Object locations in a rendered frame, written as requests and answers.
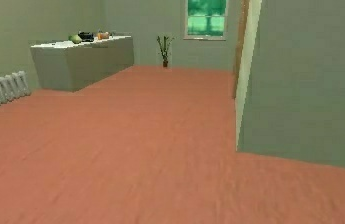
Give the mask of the white framed window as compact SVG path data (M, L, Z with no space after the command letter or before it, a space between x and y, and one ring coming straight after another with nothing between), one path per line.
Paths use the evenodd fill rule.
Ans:
M229 0L185 0L184 37L224 40Z

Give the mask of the black pan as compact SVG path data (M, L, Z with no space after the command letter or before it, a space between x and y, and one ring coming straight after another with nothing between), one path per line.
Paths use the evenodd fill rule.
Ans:
M82 39L83 42L93 42L94 36L92 32L79 32L78 36Z

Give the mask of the grey kitchen counter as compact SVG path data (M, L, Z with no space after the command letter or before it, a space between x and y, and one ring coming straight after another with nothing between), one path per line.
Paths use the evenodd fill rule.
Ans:
M40 86L75 92L134 65L132 36L30 47Z

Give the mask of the white radiator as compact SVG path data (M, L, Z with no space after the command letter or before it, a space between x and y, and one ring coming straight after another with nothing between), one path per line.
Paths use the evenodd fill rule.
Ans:
M31 90L25 71L0 76L0 106L30 94Z

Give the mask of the brown room door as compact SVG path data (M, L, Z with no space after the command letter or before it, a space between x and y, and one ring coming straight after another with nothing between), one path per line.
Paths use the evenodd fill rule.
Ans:
M240 0L241 12L238 24L238 38L235 49L235 66L234 66L234 85L233 85L233 98L236 98L236 91L238 85L239 71L241 65L242 51L244 47L244 38L247 26L248 10L250 0Z

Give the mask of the green potted house plant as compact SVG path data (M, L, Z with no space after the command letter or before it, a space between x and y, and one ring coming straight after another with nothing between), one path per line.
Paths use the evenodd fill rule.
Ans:
M160 54L162 57L162 63L163 67L167 68L169 63L169 48L171 46L172 41L174 40L174 37L170 36L158 36L157 42L160 49Z

